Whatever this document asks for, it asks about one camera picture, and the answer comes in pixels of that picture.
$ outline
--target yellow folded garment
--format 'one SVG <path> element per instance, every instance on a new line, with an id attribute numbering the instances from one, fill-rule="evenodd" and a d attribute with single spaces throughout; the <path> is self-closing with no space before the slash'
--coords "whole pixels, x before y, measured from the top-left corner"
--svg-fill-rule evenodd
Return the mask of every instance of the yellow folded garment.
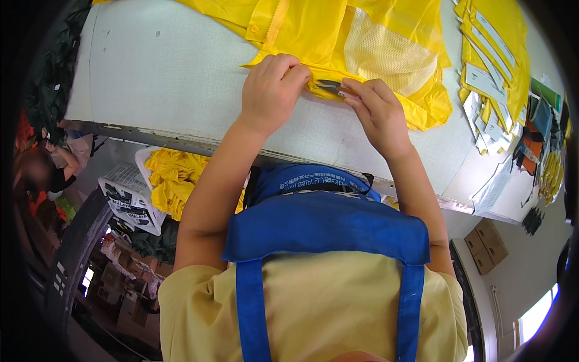
<path id="1" fill-rule="evenodd" d="M 455 7 L 455 13 L 463 21 L 461 85 L 487 96 L 464 81 L 466 63 L 489 71 L 472 42 L 504 78 L 504 83 L 498 86 L 507 91 L 506 106 L 511 118 L 525 125 L 530 60 L 526 49 L 527 27 L 519 5 L 515 0 L 462 0 Z M 506 129 L 506 120 L 495 101 L 492 106 L 505 131 L 511 131 Z"/>
<path id="2" fill-rule="evenodd" d="M 185 203 L 209 160 L 206 156 L 174 149 L 151 152 L 145 167 L 153 171 L 149 177 L 151 185 L 156 186 L 151 192 L 153 206 L 180 221 Z M 244 195 L 245 189 L 237 202 L 236 214 L 243 210 Z"/>
<path id="3" fill-rule="evenodd" d="M 266 55 L 288 53 L 312 71 L 315 96 L 342 101 L 316 79 L 380 78 L 397 94 L 408 127 L 443 125 L 452 105 L 442 85 L 450 66 L 440 0 L 177 0 L 208 15 Z"/>

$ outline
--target white work table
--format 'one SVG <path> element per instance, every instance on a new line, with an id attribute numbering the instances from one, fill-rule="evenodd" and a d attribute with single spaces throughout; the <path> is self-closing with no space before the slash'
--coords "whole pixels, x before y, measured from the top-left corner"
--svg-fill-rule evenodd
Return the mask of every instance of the white work table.
<path id="1" fill-rule="evenodd" d="M 454 68 L 460 68 L 461 33 L 454 4 L 442 0 L 443 36 Z M 548 47 L 525 16 L 531 76 L 546 72 L 563 94 Z M 258 50 L 229 29 L 171 0 L 123 0 L 94 6 L 86 20 L 65 118 L 138 128 L 144 133 L 217 145 L 241 108 L 241 88 Z M 459 76 L 444 70 L 454 107 L 444 126 L 409 131 L 443 207 L 472 212 L 469 196 L 511 152 L 479 155 L 457 92 Z M 346 105 L 303 91 L 289 122 L 272 135 L 264 155 L 308 160 L 392 180 L 386 162 L 370 146 Z M 514 170 L 491 217 L 522 221 L 532 177 Z M 383 193 L 392 193 L 379 189 Z"/>

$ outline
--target white mesh panel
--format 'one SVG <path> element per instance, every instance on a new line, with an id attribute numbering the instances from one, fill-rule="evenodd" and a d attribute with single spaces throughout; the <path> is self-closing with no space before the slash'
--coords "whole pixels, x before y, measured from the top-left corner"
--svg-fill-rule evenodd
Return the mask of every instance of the white mesh panel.
<path id="1" fill-rule="evenodd" d="M 371 22 L 365 11 L 356 8 L 344 56 L 348 72 L 380 78 L 396 93 L 409 96 L 432 76 L 438 54 Z"/>

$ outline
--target white plastic crate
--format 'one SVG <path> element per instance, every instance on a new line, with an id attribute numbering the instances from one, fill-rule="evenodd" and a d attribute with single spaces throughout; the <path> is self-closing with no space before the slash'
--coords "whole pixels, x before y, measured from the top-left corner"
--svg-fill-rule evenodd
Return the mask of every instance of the white plastic crate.
<path id="1" fill-rule="evenodd" d="M 148 178 L 145 182 L 139 167 L 121 162 L 107 175 L 99 177 L 98 184 L 117 217 L 153 235 L 161 235 L 161 226 L 167 214 L 151 203 L 150 183 Z M 107 195 L 107 185 L 110 189 L 108 193 L 113 196 Z"/>
<path id="2" fill-rule="evenodd" d="M 137 167 L 139 168 L 139 171 L 141 171 L 143 179 L 145 180 L 147 186 L 149 186 L 149 190 L 151 191 L 153 191 L 153 185 L 151 185 L 149 177 L 151 176 L 153 171 L 145 167 L 145 162 L 147 162 L 147 160 L 151 157 L 152 152 L 158 151 L 160 149 L 161 147 L 149 146 L 146 148 L 141 148 L 140 150 L 135 152 L 135 163 L 137 164 Z"/>

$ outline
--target yellow shirt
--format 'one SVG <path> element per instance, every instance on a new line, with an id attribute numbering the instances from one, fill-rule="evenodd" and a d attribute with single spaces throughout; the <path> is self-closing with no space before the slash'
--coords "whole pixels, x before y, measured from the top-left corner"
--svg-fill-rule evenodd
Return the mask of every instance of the yellow shirt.
<path id="1" fill-rule="evenodd" d="M 327 361 L 364 351 L 395 362 L 400 270 L 379 254 L 280 253 L 263 265 L 273 361 Z M 193 265 L 159 288 L 161 348 L 169 361 L 242 361 L 235 264 Z M 425 268 L 417 361 L 462 362 L 463 292 L 452 276 Z"/>

